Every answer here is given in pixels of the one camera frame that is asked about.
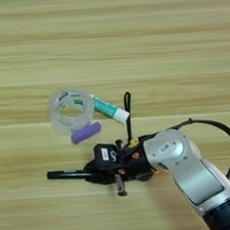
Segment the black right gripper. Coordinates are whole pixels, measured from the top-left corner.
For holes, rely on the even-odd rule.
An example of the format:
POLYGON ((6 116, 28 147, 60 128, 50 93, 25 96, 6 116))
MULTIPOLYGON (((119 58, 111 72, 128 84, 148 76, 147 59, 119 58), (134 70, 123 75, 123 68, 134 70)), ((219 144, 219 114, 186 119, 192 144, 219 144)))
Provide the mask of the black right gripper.
MULTIPOLYGON (((126 196, 126 181, 147 181, 155 173, 155 169, 149 165, 145 154, 144 142, 151 138, 151 135, 144 135, 137 139, 130 139, 123 146, 119 141, 116 142, 118 167, 115 169, 115 176, 106 173, 90 173, 87 181, 96 184, 117 184, 117 194, 126 196)), ((87 172, 95 170, 95 160, 89 161, 83 168, 87 172)))

